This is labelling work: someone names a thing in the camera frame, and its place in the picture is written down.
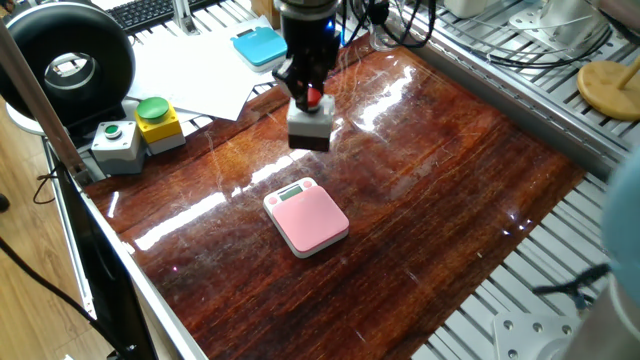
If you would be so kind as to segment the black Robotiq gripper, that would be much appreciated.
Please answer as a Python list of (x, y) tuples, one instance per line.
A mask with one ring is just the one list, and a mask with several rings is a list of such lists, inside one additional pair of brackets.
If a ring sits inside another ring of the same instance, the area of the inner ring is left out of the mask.
[(272, 75), (299, 110), (316, 111), (328, 74), (337, 61), (340, 39), (336, 12), (320, 16), (282, 10), (281, 28), (287, 53)]

